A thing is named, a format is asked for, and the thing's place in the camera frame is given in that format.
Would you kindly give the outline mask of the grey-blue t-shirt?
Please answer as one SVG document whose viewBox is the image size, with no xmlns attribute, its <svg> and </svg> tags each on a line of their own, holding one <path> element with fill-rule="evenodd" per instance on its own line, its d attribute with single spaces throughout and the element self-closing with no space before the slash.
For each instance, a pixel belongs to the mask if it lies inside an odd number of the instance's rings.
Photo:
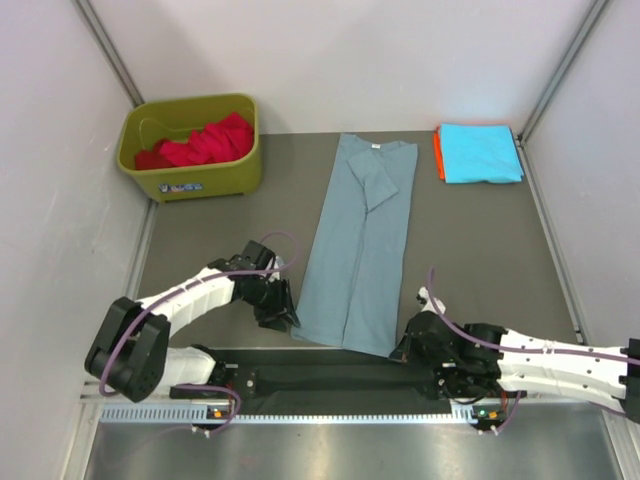
<svg viewBox="0 0 640 480">
<path fill-rule="evenodd" d="M 394 350 L 418 154 L 415 143 L 341 134 L 293 338 L 379 357 Z"/>
</svg>

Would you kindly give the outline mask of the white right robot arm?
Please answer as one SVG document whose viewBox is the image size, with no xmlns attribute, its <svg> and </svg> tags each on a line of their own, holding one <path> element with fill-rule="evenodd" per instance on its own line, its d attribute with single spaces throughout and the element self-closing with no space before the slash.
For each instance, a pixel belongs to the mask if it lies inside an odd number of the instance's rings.
<svg viewBox="0 0 640 480">
<path fill-rule="evenodd" d="M 518 393 L 566 397 L 639 420 L 639 341 L 593 347 L 536 338 L 513 329 L 449 320 L 444 304 L 421 288 L 390 358 L 432 370 L 440 393 L 477 400 Z"/>
</svg>

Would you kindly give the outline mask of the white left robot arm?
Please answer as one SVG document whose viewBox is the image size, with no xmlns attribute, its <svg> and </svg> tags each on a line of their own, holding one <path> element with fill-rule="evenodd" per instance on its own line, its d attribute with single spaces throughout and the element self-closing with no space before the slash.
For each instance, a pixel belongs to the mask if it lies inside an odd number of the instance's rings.
<svg viewBox="0 0 640 480">
<path fill-rule="evenodd" d="M 163 293 L 116 299 L 89 348 L 85 371 L 102 396 L 134 403 L 164 390 L 174 397 L 220 394 L 230 381 L 224 361 L 204 345 L 173 348 L 171 338 L 234 302 L 249 305 L 261 328 L 286 332 L 298 326 L 291 285 L 283 276 L 289 266 L 264 244 L 249 241 L 241 253 L 210 262 Z"/>
</svg>

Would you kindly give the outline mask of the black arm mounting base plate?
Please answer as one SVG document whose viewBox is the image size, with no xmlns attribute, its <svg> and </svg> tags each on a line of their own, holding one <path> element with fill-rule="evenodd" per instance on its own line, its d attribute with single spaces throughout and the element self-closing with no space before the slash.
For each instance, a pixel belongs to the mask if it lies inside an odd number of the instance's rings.
<svg viewBox="0 0 640 480">
<path fill-rule="evenodd" d="M 479 401 L 502 395 L 495 364 L 438 357 L 422 347 L 389 358 L 319 348 L 222 349 L 211 385 L 244 400 L 279 392 L 410 390 L 428 400 Z"/>
</svg>

